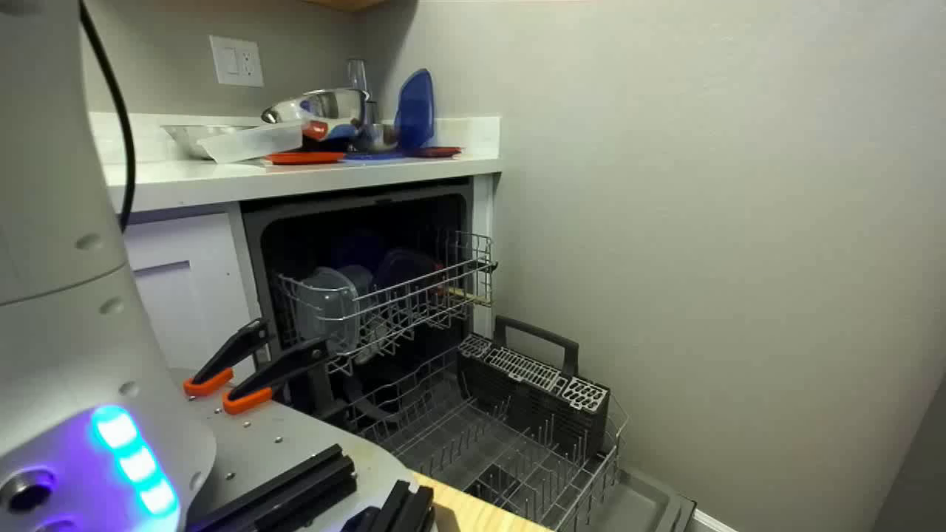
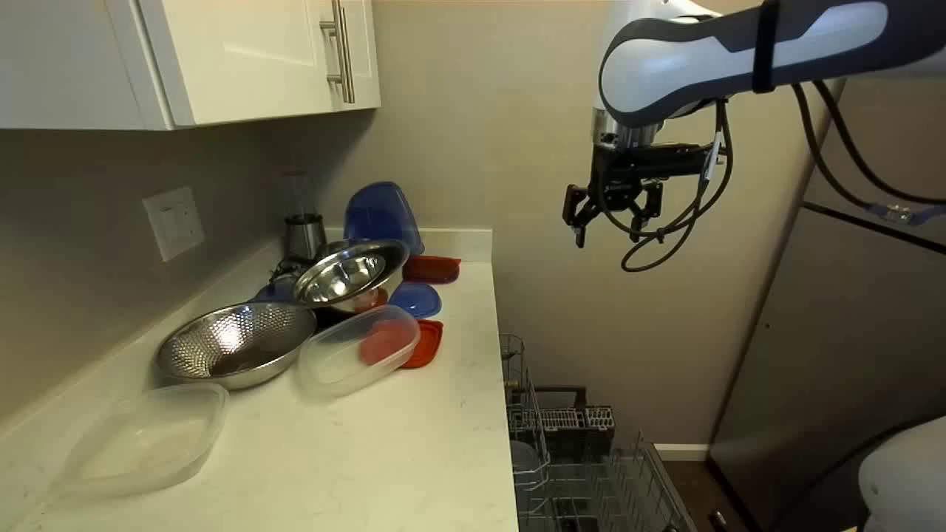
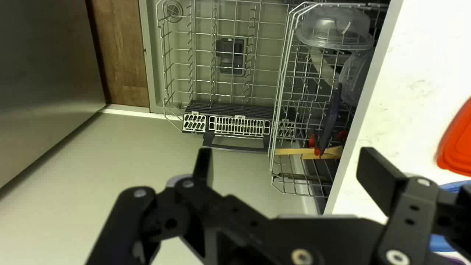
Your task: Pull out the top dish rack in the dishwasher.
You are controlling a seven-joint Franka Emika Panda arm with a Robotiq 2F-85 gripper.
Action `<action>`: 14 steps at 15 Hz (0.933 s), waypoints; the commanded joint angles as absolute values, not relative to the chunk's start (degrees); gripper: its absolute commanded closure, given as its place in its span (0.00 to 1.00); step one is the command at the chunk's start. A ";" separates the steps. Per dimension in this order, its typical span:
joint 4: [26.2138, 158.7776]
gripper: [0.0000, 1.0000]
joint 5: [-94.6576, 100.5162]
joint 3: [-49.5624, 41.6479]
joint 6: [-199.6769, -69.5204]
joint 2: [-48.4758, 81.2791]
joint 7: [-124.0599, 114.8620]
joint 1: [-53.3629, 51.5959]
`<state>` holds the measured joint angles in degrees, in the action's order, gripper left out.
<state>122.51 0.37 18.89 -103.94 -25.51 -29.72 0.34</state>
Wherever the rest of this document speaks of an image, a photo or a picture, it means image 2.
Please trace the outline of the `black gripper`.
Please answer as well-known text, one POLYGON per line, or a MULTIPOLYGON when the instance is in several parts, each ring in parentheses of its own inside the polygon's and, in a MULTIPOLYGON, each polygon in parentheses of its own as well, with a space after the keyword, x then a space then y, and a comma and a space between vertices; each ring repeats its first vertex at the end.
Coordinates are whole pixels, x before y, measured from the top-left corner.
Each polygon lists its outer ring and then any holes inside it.
MULTIPOLYGON (((702 175, 709 157, 706 145, 657 145, 653 126, 625 126, 603 109, 594 111, 591 198, 603 210, 631 210, 631 235, 638 238, 645 223, 662 211, 662 183, 669 176, 702 175)), ((585 245, 585 228, 594 203, 582 185, 567 183, 563 222, 573 241, 585 245)))

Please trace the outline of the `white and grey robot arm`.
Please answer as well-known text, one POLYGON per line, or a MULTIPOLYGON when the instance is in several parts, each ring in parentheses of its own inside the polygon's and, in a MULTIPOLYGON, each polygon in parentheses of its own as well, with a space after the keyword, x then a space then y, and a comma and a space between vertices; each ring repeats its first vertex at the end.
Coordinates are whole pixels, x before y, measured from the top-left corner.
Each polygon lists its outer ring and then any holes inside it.
POLYGON ((944 0, 762 0, 713 12, 696 0, 616 0, 594 77, 591 180, 572 185, 563 222, 585 241, 597 211, 631 210, 642 238, 653 180, 705 175, 715 145, 657 145, 662 120, 740 90, 875 70, 935 70, 946 49, 944 0))

